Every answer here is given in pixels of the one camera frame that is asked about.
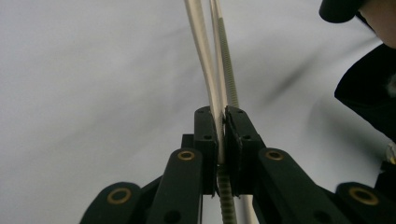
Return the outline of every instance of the black fabric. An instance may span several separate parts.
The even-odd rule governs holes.
[[[396,49],[381,45],[344,74],[335,91],[340,100],[396,142],[396,98],[386,86],[396,73]]]
[[[319,15],[328,22],[350,21],[362,4],[363,0],[322,0]]]

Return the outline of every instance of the black bracket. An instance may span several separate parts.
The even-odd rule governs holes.
[[[208,106],[195,111],[162,177],[142,189],[117,183],[102,190],[81,224],[201,223],[202,195],[214,195],[218,143]],[[396,223],[395,165],[384,162],[375,189],[344,183],[335,193],[312,181],[286,152],[266,147],[245,111],[227,106],[226,161],[233,196],[253,195],[260,223]]]

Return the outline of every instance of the black object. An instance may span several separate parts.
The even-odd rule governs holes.
[[[380,45],[348,69],[334,96],[396,142],[396,98],[386,91],[392,75],[396,49]]]
[[[202,195],[216,189],[217,142],[209,108],[195,112],[195,133],[184,134],[182,149],[172,153],[162,177],[142,189],[118,183],[102,190],[81,224],[201,223]],[[226,159],[234,196],[253,195],[260,223],[396,223],[394,165],[377,189],[344,183],[335,193],[318,187],[285,151],[266,147],[245,111],[228,106]]]
[[[350,21],[362,4],[363,0],[323,0],[319,15],[323,20],[334,23]]]

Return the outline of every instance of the white background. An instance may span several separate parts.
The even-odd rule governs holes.
[[[380,42],[319,5],[221,2],[240,106],[318,185],[373,186],[388,139],[333,91]],[[182,0],[0,0],[0,223],[79,223],[108,185],[145,186],[205,105]]]

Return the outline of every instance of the white cable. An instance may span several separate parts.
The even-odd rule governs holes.
[[[207,40],[204,13],[202,11],[201,1],[185,0],[187,14],[189,15],[192,35],[194,37],[195,46],[204,71],[207,93],[209,95],[210,110],[216,124],[216,133],[219,139],[219,163],[225,161],[223,133],[222,133],[222,112],[220,109],[220,99],[217,88],[217,81],[214,76],[214,68],[212,57],[210,54],[209,42]]]

